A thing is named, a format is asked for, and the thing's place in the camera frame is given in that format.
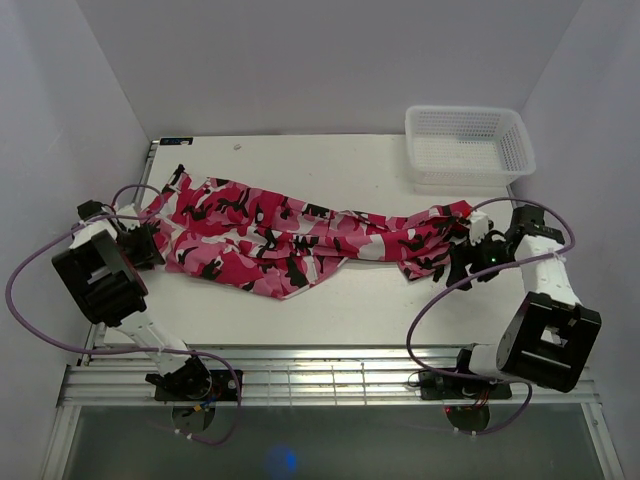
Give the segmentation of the pink camouflage trousers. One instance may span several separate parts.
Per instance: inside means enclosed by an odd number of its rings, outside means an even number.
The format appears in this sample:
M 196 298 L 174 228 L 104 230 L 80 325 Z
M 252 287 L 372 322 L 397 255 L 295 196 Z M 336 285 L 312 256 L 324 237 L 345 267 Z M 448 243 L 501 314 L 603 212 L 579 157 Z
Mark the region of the pink camouflage trousers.
M 409 281 L 440 276 L 471 207 L 408 217 L 336 211 L 178 166 L 145 213 L 166 271 L 284 300 L 349 260 L 395 264 Z

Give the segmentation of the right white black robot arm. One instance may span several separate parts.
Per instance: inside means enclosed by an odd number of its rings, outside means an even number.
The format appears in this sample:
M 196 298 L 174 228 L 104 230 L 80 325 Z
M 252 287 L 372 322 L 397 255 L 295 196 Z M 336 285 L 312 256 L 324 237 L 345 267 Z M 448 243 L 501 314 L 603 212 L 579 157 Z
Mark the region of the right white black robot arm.
M 562 393 L 577 384 L 601 328 L 598 312 L 573 291 L 559 252 L 562 232 L 546 225 L 542 208 L 516 208 L 506 232 L 483 212 L 468 219 L 468 236 L 450 252 L 447 285 L 468 290 L 470 275 L 488 282 L 497 266 L 515 263 L 525 297 L 505 333 L 494 344 L 463 348 L 452 371 L 454 390 L 474 397 L 488 384 L 523 380 Z

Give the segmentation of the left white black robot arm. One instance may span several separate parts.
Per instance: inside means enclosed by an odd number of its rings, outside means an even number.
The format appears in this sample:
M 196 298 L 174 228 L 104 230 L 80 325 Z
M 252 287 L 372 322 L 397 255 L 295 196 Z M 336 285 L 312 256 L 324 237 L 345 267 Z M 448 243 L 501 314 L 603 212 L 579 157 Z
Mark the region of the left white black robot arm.
M 147 312 L 141 270 L 162 265 L 150 225 L 111 219 L 113 210 L 89 200 L 77 207 L 81 230 L 52 265 L 84 316 L 146 348 L 158 372 L 146 381 L 181 400 L 200 400 L 212 389 L 203 362 Z

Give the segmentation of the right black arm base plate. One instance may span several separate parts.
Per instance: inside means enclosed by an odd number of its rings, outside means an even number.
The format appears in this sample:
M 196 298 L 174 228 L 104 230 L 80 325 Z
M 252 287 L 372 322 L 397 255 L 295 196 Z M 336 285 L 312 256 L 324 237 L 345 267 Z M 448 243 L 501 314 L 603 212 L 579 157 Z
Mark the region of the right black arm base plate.
M 512 398 L 512 390 L 507 384 L 462 379 L 427 370 L 418 372 L 418 387 L 422 400 L 508 400 Z

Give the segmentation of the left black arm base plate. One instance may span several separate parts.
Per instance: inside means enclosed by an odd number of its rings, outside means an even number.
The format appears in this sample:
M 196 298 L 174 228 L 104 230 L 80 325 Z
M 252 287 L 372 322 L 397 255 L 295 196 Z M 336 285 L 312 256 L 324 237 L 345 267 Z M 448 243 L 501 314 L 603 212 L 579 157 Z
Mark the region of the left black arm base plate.
M 244 371 L 235 369 L 233 375 L 228 370 L 211 369 L 212 387 L 206 397 L 199 399 L 189 398 L 184 395 L 176 395 L 160 386 L 155 387 L 153 399 L 160 402 L 205 402 L 206 400 L 236 402 L 238 389 L 242 388 Z

